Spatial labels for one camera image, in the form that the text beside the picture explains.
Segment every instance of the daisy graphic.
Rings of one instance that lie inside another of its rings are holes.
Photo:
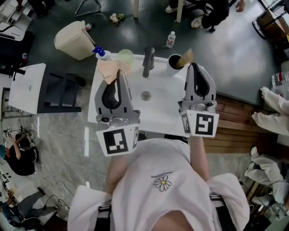
[[[165,175],[165,176],[161,176],[159,177],[155,182],[154,182],[154,185],[156,188],[159,188],[159,190],[161,192],[163,191],[167,191],[168,188],[172,185],[172,183],[170,181],[167,181],[168,179],[168,176]]]

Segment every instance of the hand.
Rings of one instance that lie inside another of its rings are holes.
[[[14,197],[14,193],[10,190],[8,190],[8,196],[9,198],[13,198]]]
[[[236,12],[243,12],[245,9],[246,3],[244,0],[241,0],[236,5]]]
[[[8,136],[9,136],[10,141],[14,144],[16,142],[15,139],[10,134],[8,134]]]

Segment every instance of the white t-shirt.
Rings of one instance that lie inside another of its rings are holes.
[[[209,197],[211,192],[223,197],[237,231],[242,231],[249,221],[249,206],[237,178],[224,174],[203,181],[190,165],[187,144],[168,139],[144,140],[138,142],[129,158],[128,169],[112,196],[78,187],[68,231],[93,231],[99,206],[110,200],[112,230],[150,231],[161,216],[178,210],[195,231],[218,231],[221,228]]]

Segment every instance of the plastic bottle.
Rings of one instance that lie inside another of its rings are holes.
[[[272,75],[272,86],[289,85],[289,72],[280,72]]]
[[[173,47],[173,44],[175,43],[175,39],[176,39],[175,32],[172,31],[172,32],[168,35],[168,40],[167,40],[167,47],[168,47],[168,48],[172,48],[172,47]]]
[[[110,51],[104,51],[102,46],[97,46],[92,52],[96,53],[95,56],[99,60],[103,60],[103,61],[112,60],[111,59],[111,52]]]

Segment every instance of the black strap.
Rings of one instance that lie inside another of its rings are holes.
[[[210,199],[217,210],[222,231],[237,231],[222,196],[218,194],[210,194]]]
[[[111,204],[102,205],[98,208],[98,218],[96,220],[94,231],[110,231],[111,212]]]

